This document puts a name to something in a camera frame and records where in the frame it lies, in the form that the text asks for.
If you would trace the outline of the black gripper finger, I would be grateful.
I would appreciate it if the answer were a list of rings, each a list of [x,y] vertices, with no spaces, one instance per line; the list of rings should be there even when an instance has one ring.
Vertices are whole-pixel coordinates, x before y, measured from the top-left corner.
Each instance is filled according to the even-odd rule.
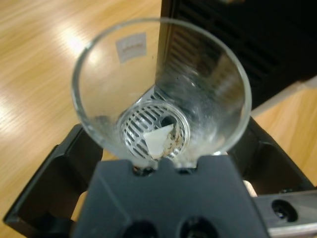
[[[253,118],[228,155],[258,195],[314,189],[287,153]]]
[[[70,231],[80,195],[89,186],[102,148],[75,125],[37,169],[3,221],[15,231]]]

